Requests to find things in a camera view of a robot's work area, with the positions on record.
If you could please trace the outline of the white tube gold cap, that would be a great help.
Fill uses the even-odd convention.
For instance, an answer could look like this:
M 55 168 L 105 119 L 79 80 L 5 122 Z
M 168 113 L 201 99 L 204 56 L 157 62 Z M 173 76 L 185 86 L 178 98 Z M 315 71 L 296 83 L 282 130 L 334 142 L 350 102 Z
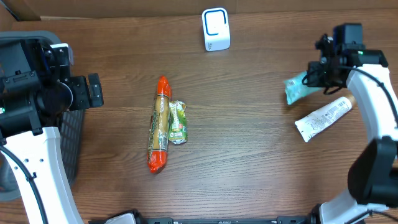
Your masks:
M 295 122 L 305 142 L 326 130 L 349 112 L 356 104 L 353 95 L 342 96 Z

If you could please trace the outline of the orange biscuit roll pack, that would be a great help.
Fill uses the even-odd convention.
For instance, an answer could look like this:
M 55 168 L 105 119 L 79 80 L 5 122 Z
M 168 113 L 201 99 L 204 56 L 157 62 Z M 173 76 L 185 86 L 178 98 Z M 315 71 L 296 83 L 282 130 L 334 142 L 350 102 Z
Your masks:
M 159 173 L 167 163 L 171 96 L 169 81 L 162 75 L 155 91 L 147 148 L 147 165 L 153 174 Z

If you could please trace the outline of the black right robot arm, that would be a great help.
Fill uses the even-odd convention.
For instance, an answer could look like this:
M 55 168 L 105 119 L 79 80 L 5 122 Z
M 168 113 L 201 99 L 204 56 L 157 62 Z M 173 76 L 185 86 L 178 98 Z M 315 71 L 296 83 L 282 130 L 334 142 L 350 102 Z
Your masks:
M 388 62 L 381 50 L 367 49 L 363 27 L 345 23 L 323 35 L 315 47 L 319 61 L 309 62 L 302 83 L 320 87 L 326 95 L 347 88 L 358 104 L 368 145 L 348 172 L 348 188 L 329 202 L 318 204 L 307 223 L 363 223 L 375 214 L 397 218 L 397 97 Z

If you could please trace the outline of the teal wet wipes pack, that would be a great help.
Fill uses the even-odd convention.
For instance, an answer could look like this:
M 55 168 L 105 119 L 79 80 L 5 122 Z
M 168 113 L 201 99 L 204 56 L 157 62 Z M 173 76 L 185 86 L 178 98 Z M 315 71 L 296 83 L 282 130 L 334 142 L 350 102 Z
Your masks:
M 306 74 L 307 72 L 302 72 L 291 79 L 284 80 L 285 94 L 288 105 L 292 105 L 297 100 L 321 90 L 321 88 L 308 87 L 302 83 L 302 80 Z

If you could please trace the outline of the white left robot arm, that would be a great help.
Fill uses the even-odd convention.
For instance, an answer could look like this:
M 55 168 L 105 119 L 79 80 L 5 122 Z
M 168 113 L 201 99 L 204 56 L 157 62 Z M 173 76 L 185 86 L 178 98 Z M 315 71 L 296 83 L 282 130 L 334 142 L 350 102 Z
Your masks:
M 74 77 L 67 44 L 1 39 L 1 153 L 31 223 L 81 223 L 62 159 L 63 115 L 103 105 L 98 74 Z

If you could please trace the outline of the green snack packet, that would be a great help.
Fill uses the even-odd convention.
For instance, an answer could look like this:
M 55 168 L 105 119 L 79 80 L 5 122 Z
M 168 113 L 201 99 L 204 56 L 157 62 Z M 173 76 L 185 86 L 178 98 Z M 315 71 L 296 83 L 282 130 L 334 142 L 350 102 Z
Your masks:
M 186 104 L 182 101 L 171 101 L 169 140 L 173 144 L 183 144 L 187 142 L 187 120 L 185 116 Z

